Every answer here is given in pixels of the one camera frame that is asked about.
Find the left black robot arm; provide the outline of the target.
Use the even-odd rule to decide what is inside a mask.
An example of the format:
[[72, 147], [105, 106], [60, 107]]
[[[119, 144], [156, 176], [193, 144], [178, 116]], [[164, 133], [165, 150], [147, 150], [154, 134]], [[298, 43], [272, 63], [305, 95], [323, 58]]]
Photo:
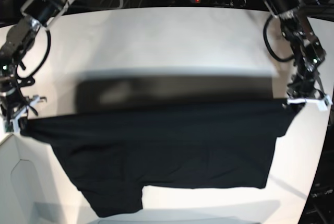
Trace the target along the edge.
[[[278, 62], [292, 61], [296, 73], [287, 86], [288, 106], [312, 103], [320, 111], [327, 111], [332, 106], [330, 95], [326, 94], [320, 79], [318, 67], [326, 58], [319, 38], [315, 35], [303, 7], [303, 0], [263, 0], [270, 16], [263, 36], [269, 54]], [[280, 21], [281, 34], [290, 43], [293, 54], [285, 59], [278, 57], [272, 50], [267, 36], [269, 23], [273, 19]]]

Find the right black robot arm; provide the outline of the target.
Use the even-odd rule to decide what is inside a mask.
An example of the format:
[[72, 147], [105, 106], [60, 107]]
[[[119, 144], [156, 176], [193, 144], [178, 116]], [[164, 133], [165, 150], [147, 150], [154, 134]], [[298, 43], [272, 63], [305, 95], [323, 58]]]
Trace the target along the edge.
[[51, 48], [51, 25], [65, 12], [75, 0], [26, 0], [20, 12], [22, 18], [7, 33], [6, 41], [1, 47], [1, 119], [6, 133], [20, 130], [19, 120], [32, 111], [42, 99], [40, 96], [25, 97], [21, 89], [35, 83], [33, 71], [20, 78], [18, 67], [23, 67], [23, 58], [33, 47], [35, 38], [41, 28], [45, 29], [47, 48], [43, 57], [45, 61]]

